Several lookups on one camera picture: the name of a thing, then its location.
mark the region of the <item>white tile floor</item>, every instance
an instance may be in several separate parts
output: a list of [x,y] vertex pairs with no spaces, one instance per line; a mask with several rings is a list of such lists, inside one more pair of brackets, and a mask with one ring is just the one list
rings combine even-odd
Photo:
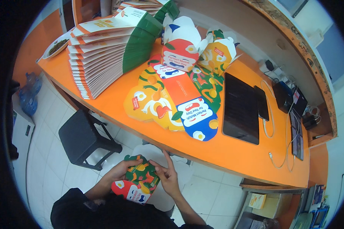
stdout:
[[[89,190],[100,178],[125,155],[131,154],[135,146],[142,140],[131,133],[120,129],[96,114],[96,118],[108,123],[110,135],[123,146],[123,151],[112,154],[103,165],[102,171],[95,171],[69,162],[60,142],[58,131],[71,117],[75,110],[56,91],[46,77],[37,95],[38,108],[33,117],[35,129],[28,152],[27,193],[28,201],[35,220],[42,228],[52,228],[50,213],[52,205],[70,188],[79,188],[83,192]],[[100,126],[101,135],[106,136]],[[106,150],[99,149],[93,153],[88,162],[98,161]],[[182,191],[182,194],[215,229],[232,228],[239,216],[242,190],[239,187],[241,177],[218,171],[193,162],[195,172]],[[183,220],[178,208],[172,215],[178,226]]]

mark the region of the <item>paper stack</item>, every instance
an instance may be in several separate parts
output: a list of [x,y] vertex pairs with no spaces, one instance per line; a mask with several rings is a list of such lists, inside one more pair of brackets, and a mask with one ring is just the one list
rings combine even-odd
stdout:
[[150,15],[154,16],[160,23],[163,23],[166,13],[168,13],[172,19],[176,19],[180,13],[173,0],[148,0],[145,2],[123,2],[120,4],[116,12],[114,12],[114,15],[120,13],[125,7],[133,7],[145,10]]
[[77,25],[67,51],[82,97],[95,99],[123,73],[146,62],[161,29],[149,13],[132,7]]

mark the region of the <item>black stool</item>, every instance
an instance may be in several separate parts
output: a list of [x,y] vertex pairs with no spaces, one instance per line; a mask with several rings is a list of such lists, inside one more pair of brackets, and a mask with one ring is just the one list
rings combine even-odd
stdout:
[[[94,124],[101,125],[110,139],[101,136]],[[112,153],[121,153],[123,150],[122,146],[113,140],[110,133],[106,130],[105,125],[107,124],[99,121],[83,110],[78,110],[59,129],[61,143],[72,164],[101,171],[101,164],[105,159]],[[98,148],[106,149],[110,152],[96,165],[91,165],[87,162],[87,158]]]

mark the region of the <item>finger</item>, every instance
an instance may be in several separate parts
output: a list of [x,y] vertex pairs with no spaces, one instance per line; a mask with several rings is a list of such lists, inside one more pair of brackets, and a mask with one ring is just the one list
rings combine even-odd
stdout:
[[130,166],[136,166],[138,164],[141,164],[143,162],[142,159],[139,160],[125,160],[124,164],[126,167],[130,167]]
[[162,183],[167,180],[166,176],[164,175],[164,171],[160,166],[156,166],[156,174],[159,176]]
[[161,167],[162,168],[162,170],[163,170],[163,172],[167,172],[168,171],[168,169],[167,168],[165,168],[165,167],[163,167],[163,166],[161,166],[160,164],[158,164],[158,163],[156,163],[155,161],[153,161],[153,160],[149,160],[149,162],[154,166],[154,167],[156,167],[156,166],[159,166],[159,167]]
[[166,157],[166,160],[167,160],[167,163],[168,163],[168,168],[174,170],[174,165],[173,165],[172,159],[169,156],[169,154],[167,153],[167,151],[163,150],[163,154]]

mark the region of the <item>fried egg illustration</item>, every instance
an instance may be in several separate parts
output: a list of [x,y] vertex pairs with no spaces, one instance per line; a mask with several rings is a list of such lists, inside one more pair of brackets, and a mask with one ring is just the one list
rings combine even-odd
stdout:
[[142,101],[143,99],[147,98],[144,92],[135,92],[134,97],[138,97],[138,101]]
[[205,135],[201,131],[195,131],[193,133],[193,138],[202,141],[204,140]]
[[124,182],[123,181],[115,181],[115,184],[118,188],[123,188],[125,186]]

